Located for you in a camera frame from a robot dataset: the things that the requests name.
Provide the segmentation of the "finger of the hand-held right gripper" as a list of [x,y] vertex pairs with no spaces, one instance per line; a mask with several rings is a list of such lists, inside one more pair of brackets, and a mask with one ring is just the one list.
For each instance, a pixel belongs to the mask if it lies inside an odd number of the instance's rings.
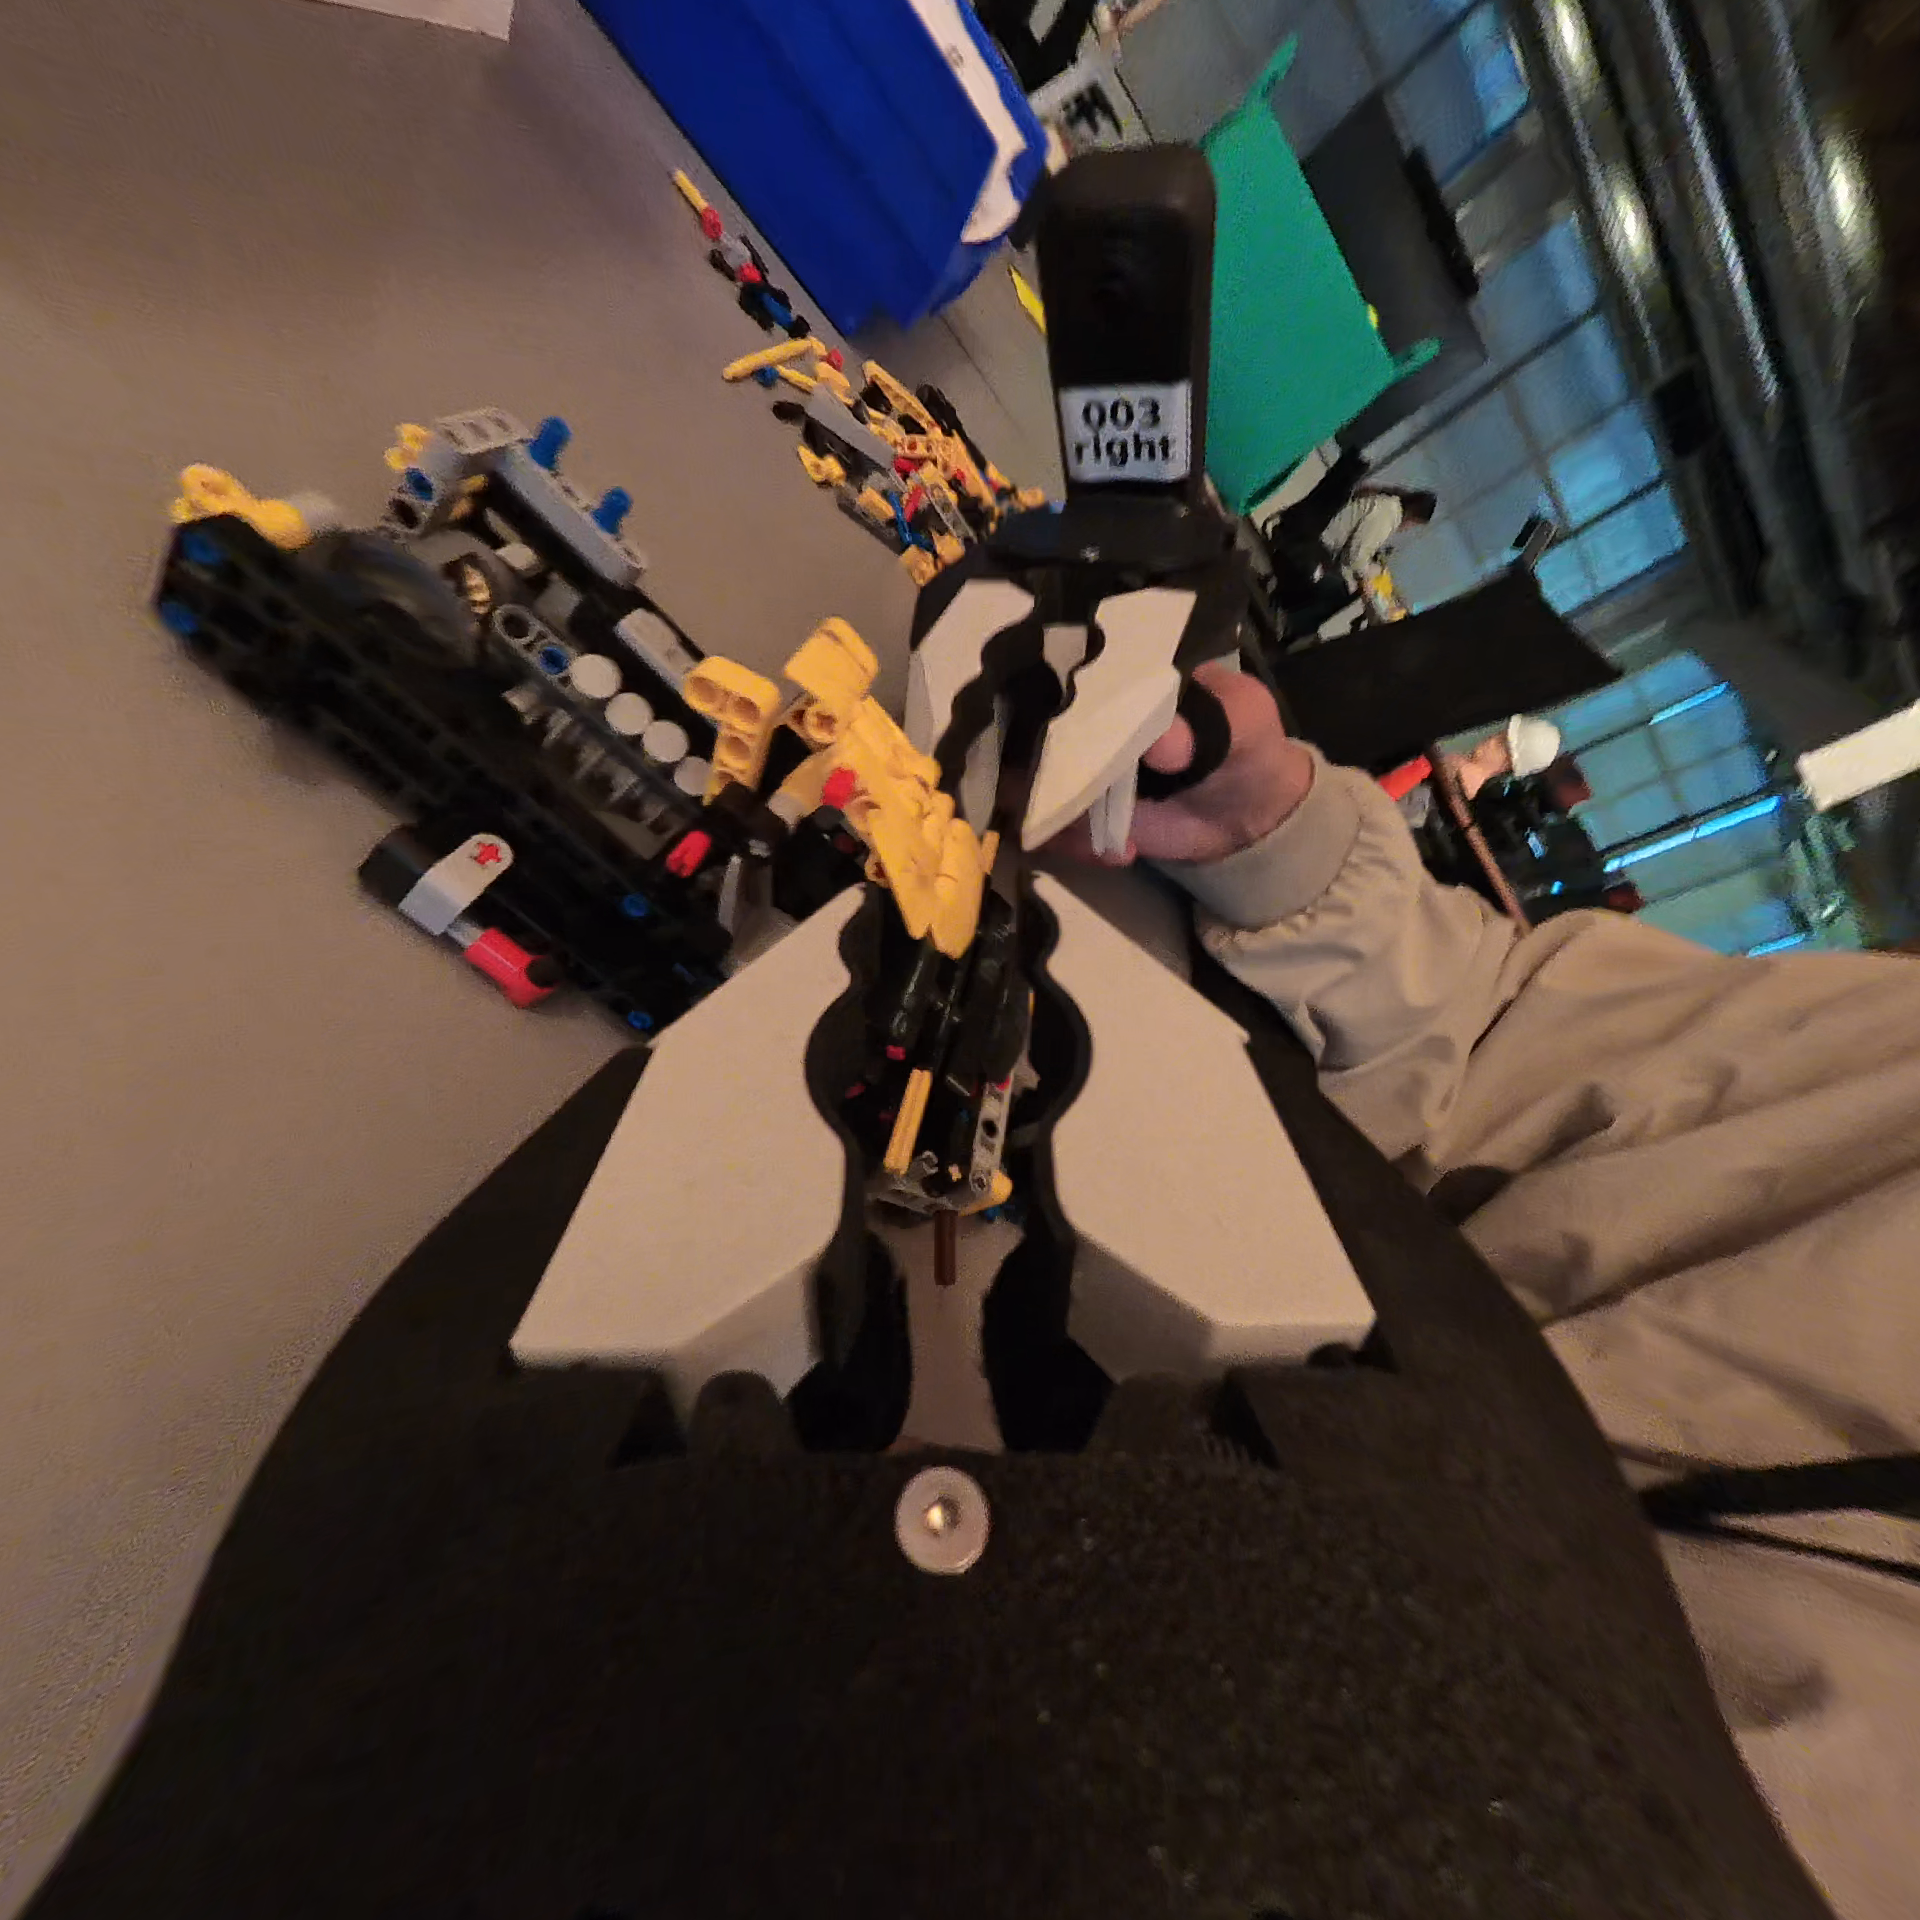
[[1042,848],[1088,821],[1094,848],[1127,848],[1143,754],[1172,727],[1177,665],[1196,589],[1135,589],[1104,598],[1087,657],[1040,735],[1028,778],[1023,848]]
[[971,824],[1040,840],[1040,760],[1049,661],[1040,598],[1014,580],[969,577],[915,642],[906,735]]

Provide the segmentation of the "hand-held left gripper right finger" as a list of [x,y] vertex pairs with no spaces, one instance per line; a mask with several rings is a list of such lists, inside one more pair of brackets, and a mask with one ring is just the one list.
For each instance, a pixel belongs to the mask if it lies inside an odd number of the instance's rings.
[[1376,1325],[1241,1024],[1057,877],[1047,975],[1088,1028],[1051,1128],[1076,1240],[1068,1332],[1112,1378],[1220,1378],[1358,1348]]

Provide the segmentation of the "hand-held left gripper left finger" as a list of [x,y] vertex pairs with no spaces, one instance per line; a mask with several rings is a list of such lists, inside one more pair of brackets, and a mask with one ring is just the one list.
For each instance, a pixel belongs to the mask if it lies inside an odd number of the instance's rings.
[[512,1332],[521,1369],[794,1386],[823,1360],[811,1281],[848,1154],[807,1046],[850,984],[842,943],[864,900],[847,888],[663,1030]]

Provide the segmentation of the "yellow black brick subassembly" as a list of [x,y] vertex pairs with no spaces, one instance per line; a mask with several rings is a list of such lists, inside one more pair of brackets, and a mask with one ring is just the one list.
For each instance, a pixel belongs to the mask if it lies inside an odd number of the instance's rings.
[[695,662],[681,700],[714,730],[700,831],[714,848],[771,857],[815,813],[836,810],[906,933],[960,959],[996,834],[963,817],[940,762],[873,700],[876,676],[873,649],[842,616],[804,638],[783,678],[723,655]]

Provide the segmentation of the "pile of bricks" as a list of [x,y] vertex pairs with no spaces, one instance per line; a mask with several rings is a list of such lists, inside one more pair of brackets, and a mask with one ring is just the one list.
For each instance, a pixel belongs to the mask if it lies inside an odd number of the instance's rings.
[[723,365],[723,382],[767,396],[807,482],[883,543],[915,586],[1049,503],[996,465],[942,389],[907,386],[880,360],[858,360],[823,338],[754,239],[730,225],[683,168],[670,177],[704,234],[710,268],[764,336]]

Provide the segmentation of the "black brick car chassis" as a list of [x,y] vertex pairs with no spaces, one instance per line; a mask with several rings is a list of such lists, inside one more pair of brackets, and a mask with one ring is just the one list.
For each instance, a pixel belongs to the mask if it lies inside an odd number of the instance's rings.
[[707,842],[714,727],[681,685],[710,653],[647,592],[626,490],[578,490],[568,444],[563,418],[527,428],[497,406],[403,423],[376,525],[186,465],[154,610],[401,807],[363,888],[520,1007],[577,991],[649,1046],[723,986],[762,913],[799,922],[863,887],[880,984],[832,1098],[873,1196],[940,1220],[948,1279],[956,1220],[1016,1198],[1034,1012],[1014,982],[1016,909],[985,887],[974,943],[948,959],[906,933],[836,810],[774,855]]

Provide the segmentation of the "person's right forearm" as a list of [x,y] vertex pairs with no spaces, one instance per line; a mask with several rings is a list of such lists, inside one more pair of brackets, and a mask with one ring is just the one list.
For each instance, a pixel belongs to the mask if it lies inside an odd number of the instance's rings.
[[1401,810],[1368,774],[1281,740],[1304,777],[1289,813],[1223,857],[1167,861],[1204,949],[1267,999],[1320,1088],[1388,1160],[1439,1160],[1476,1044],[1572,941],[1642,936],[1577,909],[1518,928],[1430,876]]

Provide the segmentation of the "grey desk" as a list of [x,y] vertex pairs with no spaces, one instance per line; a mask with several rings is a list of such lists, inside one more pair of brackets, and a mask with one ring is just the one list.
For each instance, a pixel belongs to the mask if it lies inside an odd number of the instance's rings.
[[695,157],[577,4],[4,4],[4,1916],[138,1726],[300,1385],[618,1046],[361,898],[387,810],[150,612],[177,474],[385,495],[563,416],[647,585],[898,689],[913,589],[720,367]]

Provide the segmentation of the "person's right hand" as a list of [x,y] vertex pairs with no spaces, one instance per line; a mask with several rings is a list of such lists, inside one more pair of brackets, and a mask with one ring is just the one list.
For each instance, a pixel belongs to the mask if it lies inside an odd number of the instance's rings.
[[1233,743],[1204,781],[1167,800],[1136,800],[1127,857],[1209,866],[1267,838],[1313,791],[1315,759],[1284,730],[1273,693],[1231,662],[1196,668],[1223,710]]

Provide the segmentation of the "white printed paper sheets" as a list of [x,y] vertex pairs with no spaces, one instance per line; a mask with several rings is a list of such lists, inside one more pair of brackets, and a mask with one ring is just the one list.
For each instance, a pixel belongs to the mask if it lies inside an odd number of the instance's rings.
[[963,88],[974,120],[992,138],[992,157],[982,165],[963,225],[963,245],[984,248],[1002,239],[1025,210],[1044,170],[1044,133],[971,4],[910,1],[910,8]]

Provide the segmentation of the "blue plastic bin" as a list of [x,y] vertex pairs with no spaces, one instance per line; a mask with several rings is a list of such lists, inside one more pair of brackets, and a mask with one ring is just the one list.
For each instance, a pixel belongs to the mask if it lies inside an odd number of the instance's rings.
[[836,329],[922,325],[1011,234],[963,245],[992,138],[910,1],[585,10]]

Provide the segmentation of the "person's beige jacket torso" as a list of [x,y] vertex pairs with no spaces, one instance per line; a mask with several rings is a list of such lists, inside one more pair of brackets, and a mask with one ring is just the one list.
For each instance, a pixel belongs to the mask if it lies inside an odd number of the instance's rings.
[[[1916,954],[1448,919],[1426,1159],[1495,1177],[1471,1236],[1623,1472],[1916,1456]],[[1832,1905],[1916,1916],[1916,1520],[1688,1522],[1662,1551]]]

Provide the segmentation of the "white hanging printed sign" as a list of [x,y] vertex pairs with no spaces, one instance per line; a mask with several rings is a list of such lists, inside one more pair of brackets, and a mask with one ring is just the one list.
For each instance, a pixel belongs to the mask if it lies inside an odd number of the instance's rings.
[[1919,772],[1919,701],[1804,752],[1798,783],[1812,810],[1832,810]]

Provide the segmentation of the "dark wall monitor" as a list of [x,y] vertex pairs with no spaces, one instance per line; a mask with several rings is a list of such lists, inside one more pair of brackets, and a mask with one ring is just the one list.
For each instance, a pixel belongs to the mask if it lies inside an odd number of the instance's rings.
[[1476,325],[1481,279],[1430,157],[1401,144],[1382,90],[1353,108],[1304,159],[1392,380],[1337,431],[1366,448],[1491,367]]

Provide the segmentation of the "metal air duct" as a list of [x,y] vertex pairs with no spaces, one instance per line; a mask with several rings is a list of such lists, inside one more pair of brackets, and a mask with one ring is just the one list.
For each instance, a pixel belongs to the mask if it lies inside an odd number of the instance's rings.
[[1710,598],[1868,676],[1844,382],[1879,217],[1824,4],[1507,4]]

